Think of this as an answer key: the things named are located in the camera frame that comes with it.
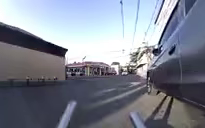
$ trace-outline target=power line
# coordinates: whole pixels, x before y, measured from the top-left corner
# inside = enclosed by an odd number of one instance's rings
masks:
[[[125,23],[124,23],[124,11],[123,11],[123,1],[121,0],[120,1],[120,4],[121,4],[121,19],[122,19],[122,36],[123,36],[123,39],[125,37]]]
[[[135,18],[135,29],[133,32],[133,39],[132,39],[132,47],[135,41],[135,33],[136,33],[136,29],[137,29],[137,24],[138,24],[138,18],[139,18],[139,6],[140,6],[140,0],[138,0],[138,4],[137,4],[137,10],[136,10],[136,18]]]
[[[97,53],[94,53],[94,54],[87,54],[85,55],[86,57],[87,56],[95,56],[96,54],[111,54],[111,53],[118,53],[118,52],[124,52],[126,51],[125,49],[121,49],[121,50],[116,50],[116,51],[104,51],[104,52],[97,52]],[[72,57],[72,58],[69,58],[69,60],[75,60],[75,59],[82,59],[83,57],[85,57],[84,55],[80,55],[80,56],[77,56],[77,57]]]
[[[145,36],[144,36],[144,38],[143,38],[143,42],[145,42],[145,38],[146,38],[146,36],[147,36],[147,34],[148,34],[148,31],[149,31],[150,26],[151,26],[151,24],[152,24],[152,21],[153,21],[153,19],[154,19],[154,15],[155,15],[155,13],[156,13],[156,9],[157,9],[157,7],[158,7],[158,3],[159,3],[159,0],[156,1],[155,9],[154,9],[153,14],[152,14],[152,17],[151,17],[151,19],[150,19],[150,23],[149,23],[149,25],[148,25],[148,28],[147,28],[147,30],[146,30],[146,32],[145,32]]]

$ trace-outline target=car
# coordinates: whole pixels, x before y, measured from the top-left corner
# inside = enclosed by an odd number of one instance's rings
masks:
[[[127,71],[123,71],[123,72],[121,73],[121,75],[122,75],[122,76],[126,76],[126,75],[128,75],[128,72],[127,72]]]
[[[152,52],[148,93],[164,92],[205,109],[205,0],[178,1]]]

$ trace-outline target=roof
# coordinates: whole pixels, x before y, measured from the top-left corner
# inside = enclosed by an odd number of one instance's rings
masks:
[[[66,66],[71,68],[71,67],[83,67],[86,65],[110,67],[108,64],[104,62],[92,62],[92,61],[77,62],[77,63],[67,64]]]
[[[20,47],[64,57],[68,49],[62,48],[25,30],[0,22],[0,41]]]

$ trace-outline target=car door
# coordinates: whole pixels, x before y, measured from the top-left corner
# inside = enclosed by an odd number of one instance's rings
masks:
[[[179,9],[180,5],[177,3],[161,35],[158,45],[159,55],[151,65],[150,72],[155,87],[171,94],[175,93],[181,81],[178,43]]]
[[[205,0],[185,0],[179,43],[184,98],[205,106]]]

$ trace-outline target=building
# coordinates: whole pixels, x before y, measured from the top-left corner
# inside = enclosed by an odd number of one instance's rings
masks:
[[[119,74],[120,74],[121,66],[120,66],[120,63],[119,63],[119,62],[113,62],[113,63],[111,64],[111,67],[115,70],[116,75],[119,75]]]
[[[66,65],[68,76],[108,75],[111,67],[103,62],[78,62]]]
[[[0,82],[65,80],[67,49],[0,22]]]

